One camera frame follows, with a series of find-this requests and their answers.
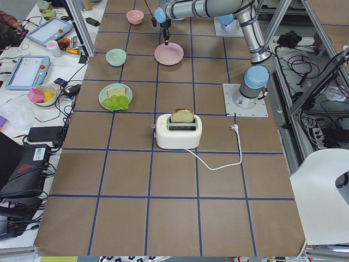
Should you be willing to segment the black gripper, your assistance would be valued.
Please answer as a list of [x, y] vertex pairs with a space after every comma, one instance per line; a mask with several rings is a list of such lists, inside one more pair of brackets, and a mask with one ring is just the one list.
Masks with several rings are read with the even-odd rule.
[[[156, 19], [154, 17], [151, 18], [151, 22], [152, 22], [153, 27], [157, 26], [158, 22], [156, 21]], [[161, 27], [161, 29], [163, 31], [163, 36], [165, 38], [165, 45], [168, 45], [169, 44], [169, 39], [168, 38], [170, 37], [169, 28], [171, 27], [171, 20], [168, 19], [165, 22], [160, 23], [160, 27]]]

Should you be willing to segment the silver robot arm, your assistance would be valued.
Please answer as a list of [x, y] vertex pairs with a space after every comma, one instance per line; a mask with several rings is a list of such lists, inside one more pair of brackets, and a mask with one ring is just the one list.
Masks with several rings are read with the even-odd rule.
[[184, 17], [222, 17], [232, 15], [238, 20], [251, 54], [251, 67], [244, 75], [244, 82], [232, 96], [240, 108], [251, 109], [258, 95], [276, 70], [276, 58], [266, 48], [253, 1], [159, 1], [152, 16], [163, 30], [165, 44], [169, 44], [169, 28], [173, 19]]
[[228, 30], [231, 27], [231, 24], [234, 21], [233, 14], [228, 14], [228, 15], [224, 15], [224, 16], [218, 16], [217, 19], [218, 19], [218, 22], [221, 25], [221, 28], [223, 30], [225, 30], [225, 31]]

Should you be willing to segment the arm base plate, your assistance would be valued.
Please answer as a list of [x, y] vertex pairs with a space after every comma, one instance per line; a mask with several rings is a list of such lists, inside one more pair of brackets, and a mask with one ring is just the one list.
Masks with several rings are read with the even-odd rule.
[[266, 102], [262, 92], [257, 98], [249, 99], [241, 96], [240, 84], [223, 84], [223, 95], [226, 116], [231, 117], [268, 117]]
[[236, 18], [234, 18], [234, 21], [231, 24], [231, 27], [225, 31], [221, 28], [221, 25], [218, 22], [217, 17], [215, 17], [214, 27], [215, 27], [215, 35], [217, 37], [235, 37], [235, 38], [243, 37], [242, 29], [240, 28], [239, 22]]

